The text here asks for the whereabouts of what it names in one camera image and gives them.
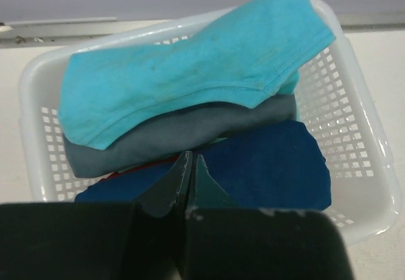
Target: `square hole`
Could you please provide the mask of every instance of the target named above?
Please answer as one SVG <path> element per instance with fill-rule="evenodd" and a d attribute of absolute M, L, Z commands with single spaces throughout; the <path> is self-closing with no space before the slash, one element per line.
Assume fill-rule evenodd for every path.
<path fill-rule="evenodd" d="M 342 98 L 340 101 L 341 101 L 343 104 L 347 104 L 347 103 L 349 102 L 349 99 L 348 99 L 348 98 Z"/>

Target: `black object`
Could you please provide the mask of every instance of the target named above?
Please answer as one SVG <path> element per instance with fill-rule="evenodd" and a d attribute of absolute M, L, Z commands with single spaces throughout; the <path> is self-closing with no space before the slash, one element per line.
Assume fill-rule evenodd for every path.
<path fill-rule="evenodd" d="M 242 209 L 183 152 L 132 203 L 0 205 L 0 280 L 353 279 L 318 212 Z"/>

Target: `dark blue cloth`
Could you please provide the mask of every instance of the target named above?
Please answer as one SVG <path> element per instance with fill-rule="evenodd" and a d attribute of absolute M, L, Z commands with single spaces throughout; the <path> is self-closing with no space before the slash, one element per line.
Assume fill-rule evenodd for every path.
<path fill-rule="evenodd" d="M 331 204 L 325 159 L 300 122 L 243 132 L 197 152 L 212 178 L 241 207 L 324 210 Z M 130 201 L 172 165 L 166 162 L 99 182 L 78 194 L 76 201 Z"/>

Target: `basket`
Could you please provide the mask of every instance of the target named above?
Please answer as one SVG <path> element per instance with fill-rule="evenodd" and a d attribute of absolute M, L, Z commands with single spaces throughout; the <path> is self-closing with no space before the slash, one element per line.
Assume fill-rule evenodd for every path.
<path fill-rule="evenodd" d="M 318 141 L 332 177 L 332 206 L 325 210 L 350 245 L 386 231 L 401 207 L 393 158 L 354 51 L 333 11 L 311 0 L 336 36 L 300 68 L 296 98 L 301 120 Z M 76 179 L 66 161 L 57 109 L 69 56 L 133 44 L 187 39 L 228 10 L 82 42 L 42 54 L 20 79 L 20 131 L 35 201 L 72 201 L 96 179 Z"/>

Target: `folded fabric stack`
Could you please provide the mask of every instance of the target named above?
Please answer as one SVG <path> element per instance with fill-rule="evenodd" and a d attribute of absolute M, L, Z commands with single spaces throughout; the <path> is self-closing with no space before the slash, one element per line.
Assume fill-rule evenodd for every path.
<path fill-rule="evenodd" d="M 72 55 L 59 121 L 76 201 L 130 201 L 194 150 L 242 207 L 326 209 L 330 176 L 296 122 L 298 68 L 334 40 L 309 0 L 255 0 L 186 41 Z"/>

